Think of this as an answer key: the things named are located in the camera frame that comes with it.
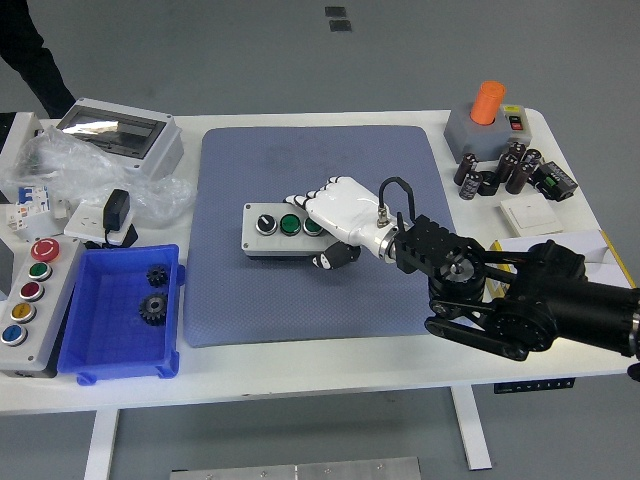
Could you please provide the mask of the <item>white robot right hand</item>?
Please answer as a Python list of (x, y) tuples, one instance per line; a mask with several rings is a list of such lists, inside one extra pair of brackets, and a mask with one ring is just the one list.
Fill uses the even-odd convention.
[(318, 190), (305, 195), (290, 195), (285, 201), (307, 212), (337, 242), (313, 258), (313, 264), (325, 270), (345, 266), (366, 248), (378, 259), (393, 261), (392, 240), (397, 221), (388, 206), (351, 177), (332, 177)]

